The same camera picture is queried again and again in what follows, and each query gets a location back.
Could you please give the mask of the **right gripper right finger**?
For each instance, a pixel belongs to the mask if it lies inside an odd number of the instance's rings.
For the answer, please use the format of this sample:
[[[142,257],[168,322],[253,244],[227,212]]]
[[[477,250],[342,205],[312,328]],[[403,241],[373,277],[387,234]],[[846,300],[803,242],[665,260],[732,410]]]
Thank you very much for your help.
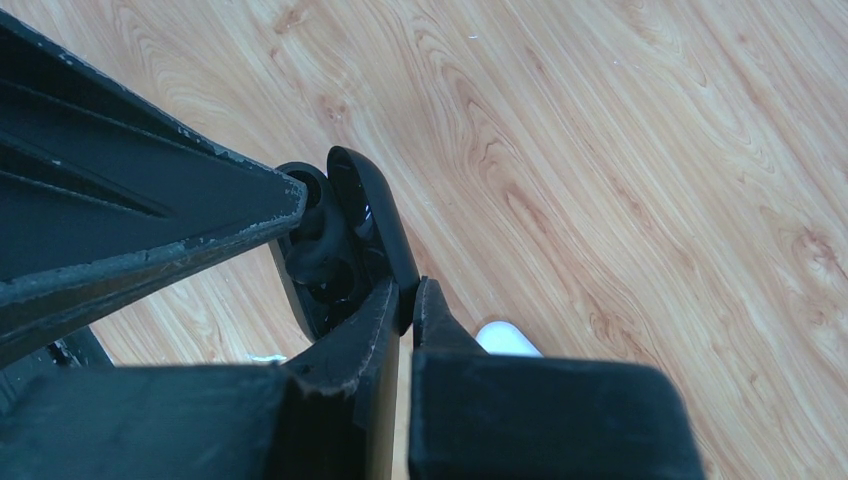
[[[658,369],[490,354],[430,278],[412,327],[412,478],[704,477],[684,402]]]

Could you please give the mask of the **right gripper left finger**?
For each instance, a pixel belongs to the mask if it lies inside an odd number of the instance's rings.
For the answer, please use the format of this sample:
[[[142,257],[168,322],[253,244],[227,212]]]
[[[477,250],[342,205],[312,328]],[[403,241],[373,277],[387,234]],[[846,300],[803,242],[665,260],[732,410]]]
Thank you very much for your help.
[[[1,420],[5,479],[387,479],[399,290],[283,364],[71,368]]]

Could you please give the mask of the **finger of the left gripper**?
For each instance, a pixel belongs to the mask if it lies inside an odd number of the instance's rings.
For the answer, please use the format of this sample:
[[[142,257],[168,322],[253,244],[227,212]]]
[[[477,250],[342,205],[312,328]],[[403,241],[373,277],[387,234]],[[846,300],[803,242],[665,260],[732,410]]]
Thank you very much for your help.
[[[218,146],[9,13],[1,16],[1,279],[276,237],[301,182]]]
[[[276,215],[77,265],[1,282],[1,365],[156,292],[290,232],[298,213]]]

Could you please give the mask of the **white earbud charging case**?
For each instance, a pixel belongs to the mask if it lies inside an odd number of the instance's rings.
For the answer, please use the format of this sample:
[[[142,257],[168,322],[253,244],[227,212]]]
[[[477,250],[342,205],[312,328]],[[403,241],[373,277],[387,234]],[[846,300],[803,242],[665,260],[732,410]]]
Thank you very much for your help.
[[[539,349],[512,323],[493,321],[475,335],[476,342],[489,354],[542,357]]]

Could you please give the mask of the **black earbud charging case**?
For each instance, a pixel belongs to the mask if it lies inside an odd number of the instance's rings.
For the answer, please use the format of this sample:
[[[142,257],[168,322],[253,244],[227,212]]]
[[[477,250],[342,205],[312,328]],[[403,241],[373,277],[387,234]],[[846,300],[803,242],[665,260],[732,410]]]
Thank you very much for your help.
[[[332,147],[326,168],[289,162],[279,171],[303,183],[306,209],[337,204],[345,218],[345,239],[338,270],[327,283],[296,284],[286,272],[285,255],[296,240],[294,231],[269,245],[294,317],[311,341],[317,341],[351,317],[382,280],[399,289],[399,333],[411,322],[420,275],[387,180],[361,153]]]

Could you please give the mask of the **black earbud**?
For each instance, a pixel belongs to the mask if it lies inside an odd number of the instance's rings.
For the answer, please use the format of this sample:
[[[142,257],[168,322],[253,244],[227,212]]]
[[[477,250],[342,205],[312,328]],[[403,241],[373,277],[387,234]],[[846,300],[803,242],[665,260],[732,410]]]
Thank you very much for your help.
[[[335,203],[319,204],[305,211],[294,231],[296,240],[285,255],[285,269],[300,285],[330,282],[338,270],[339,251],[345,239],[345,218]]]

